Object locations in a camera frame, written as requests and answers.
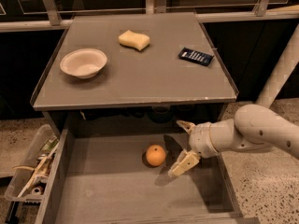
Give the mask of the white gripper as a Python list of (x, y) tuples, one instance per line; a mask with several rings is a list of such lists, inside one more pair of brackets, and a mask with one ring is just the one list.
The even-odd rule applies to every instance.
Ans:
[(219, 155), (210, 137), (210, 122), (195, 125), (192, 122), (177, 120), (177, 125), (189, 134), (189, 145), (192, 150), (183, 149), (180, 152), (177, 160), (168, 171), (170, 177), (183, 175), (197, 165), (201, 158)]

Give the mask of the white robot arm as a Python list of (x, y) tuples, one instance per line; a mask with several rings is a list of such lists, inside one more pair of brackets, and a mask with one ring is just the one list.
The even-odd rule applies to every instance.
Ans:
[(250, 152), (276, 147), (299, 159), (299, 126), (270, 109), (283, 85), (299, 63), (299, 26), (266, 81), (257, 101), (237, 109), (231, 119), (193, 124), (179, 120), (177, 125), (189, 135), (190, 150), (182, 150), (168, 175), (178, 177), (202, 158), (223, 151)]

